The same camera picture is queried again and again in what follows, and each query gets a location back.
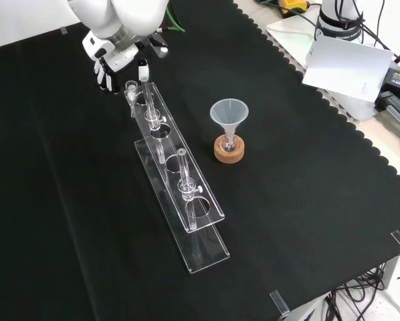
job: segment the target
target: clear funnel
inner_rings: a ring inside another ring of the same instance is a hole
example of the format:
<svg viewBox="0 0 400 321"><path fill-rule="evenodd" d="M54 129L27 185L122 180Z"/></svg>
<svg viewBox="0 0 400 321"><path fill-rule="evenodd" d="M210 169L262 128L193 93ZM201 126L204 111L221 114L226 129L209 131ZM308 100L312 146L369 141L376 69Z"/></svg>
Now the clear funnel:
<svg viewBox="0 0 400 321"><path fill-rule="evenodd" d="M211 118L224 128L225 136L220 147L224 152L233 152L239 147L239 140L234 137L235 129L249 114L249 108L238 99L227 98L216 102L211 108Z"/></svg>

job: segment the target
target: white robot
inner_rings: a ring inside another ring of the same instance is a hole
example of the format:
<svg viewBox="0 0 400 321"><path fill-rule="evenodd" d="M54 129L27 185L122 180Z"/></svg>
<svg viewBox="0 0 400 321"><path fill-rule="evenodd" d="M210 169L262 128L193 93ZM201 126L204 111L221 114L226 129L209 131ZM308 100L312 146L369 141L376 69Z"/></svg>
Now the white robot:
<svg viewBox="0 0 400 321"><path fill-rule="evenodd" d="M103 90L118 93L114 74L126 67L145 46L163 58L168 48L156 33L169 0L68 0L90 32L82 44L95 61L94 72Z"/></svg>

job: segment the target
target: black table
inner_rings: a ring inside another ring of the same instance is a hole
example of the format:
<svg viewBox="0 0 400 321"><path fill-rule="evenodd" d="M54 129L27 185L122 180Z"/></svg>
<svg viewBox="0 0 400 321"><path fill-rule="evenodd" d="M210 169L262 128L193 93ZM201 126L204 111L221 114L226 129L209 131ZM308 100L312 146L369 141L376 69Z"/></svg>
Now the black table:
<svg viewBox="0 0 400 321"><path fill-rule="evenodd" d="M400 254L400 177L228 0L175 1L144 54L226 218L231 257L189 275L82 25L0 48L0 320L274 320ZM136 68L122 80L136 79ZM249 106L217 162L212 104Z"/></svg>

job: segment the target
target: white card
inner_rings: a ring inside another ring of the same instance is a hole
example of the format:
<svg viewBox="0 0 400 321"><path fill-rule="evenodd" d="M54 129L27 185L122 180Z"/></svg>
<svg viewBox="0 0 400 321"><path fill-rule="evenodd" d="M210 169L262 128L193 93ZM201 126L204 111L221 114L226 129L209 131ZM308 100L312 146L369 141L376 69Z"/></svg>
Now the white card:
<svg viewBox="0 0 400 321"><path fill-rule="evenodd" d="M388 50L320 36L302 83L374 102L392 57Z"/></svg>

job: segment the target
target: green wire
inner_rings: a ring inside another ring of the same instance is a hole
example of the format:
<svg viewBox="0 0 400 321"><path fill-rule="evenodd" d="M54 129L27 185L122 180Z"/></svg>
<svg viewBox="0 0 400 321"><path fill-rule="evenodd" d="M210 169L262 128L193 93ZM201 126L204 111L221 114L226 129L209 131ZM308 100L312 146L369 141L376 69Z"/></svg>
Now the green wire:
<svg viewBox="0 0 400 321"><path fill-rule="evenodd" d="M172 15L171 15L171 12L169 11L169 8L166 8L166 13L167 13L167 16L169 17L169 19L170 19L170 20L172 21L172 23L175 25L175 28L178 29L178 30L181 31L181 32L185 32L185 30L182 29L181 26L179 26L179 25L176 23L176 21L173 19Z"/></svg>

